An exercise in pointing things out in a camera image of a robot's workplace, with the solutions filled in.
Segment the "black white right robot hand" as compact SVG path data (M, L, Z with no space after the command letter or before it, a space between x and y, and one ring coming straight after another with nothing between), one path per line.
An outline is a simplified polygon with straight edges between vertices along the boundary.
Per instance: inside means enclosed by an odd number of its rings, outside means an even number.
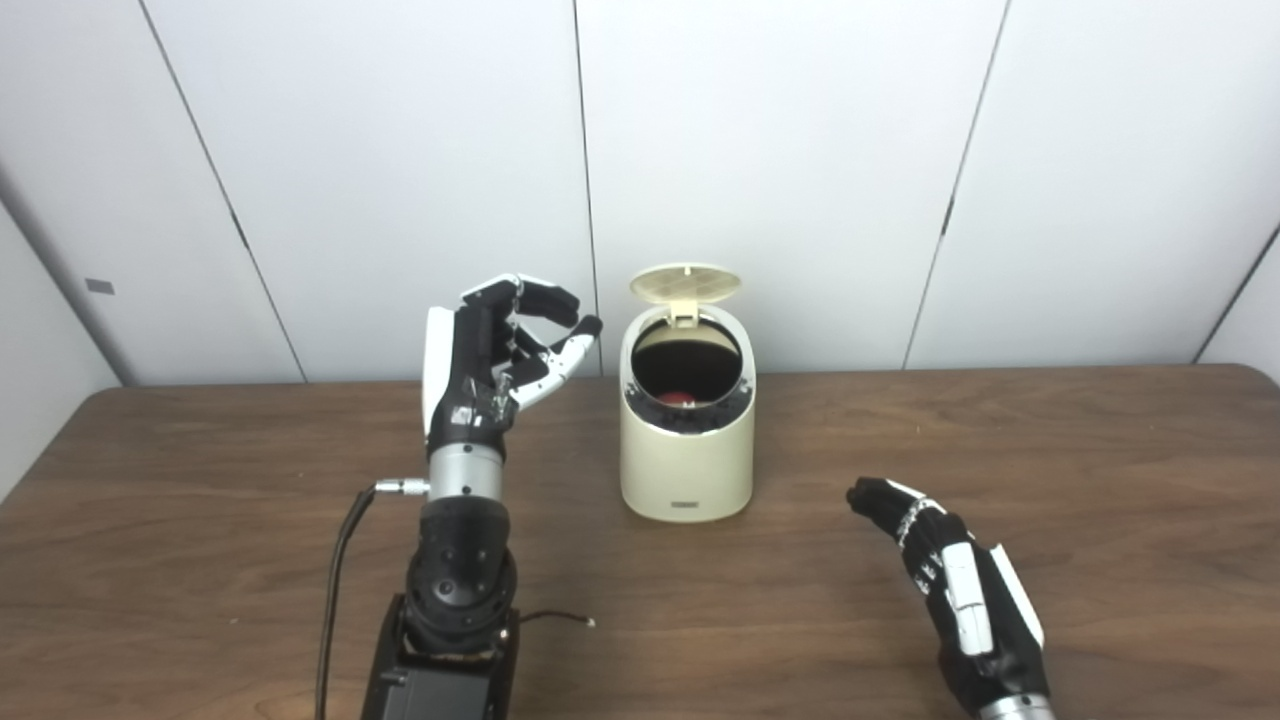
M960 515L887 478L858 478L846 500L896 543L965 715L1053 719L1043 626L1005 548L982 546Z

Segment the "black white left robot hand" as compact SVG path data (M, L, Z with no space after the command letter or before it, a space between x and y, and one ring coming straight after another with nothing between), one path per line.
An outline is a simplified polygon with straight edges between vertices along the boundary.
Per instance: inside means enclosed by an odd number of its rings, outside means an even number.
M506 455L517 415L559 389L593 351L602 319L558 284L507 273L430 307L422 359L428 456L452 445Z

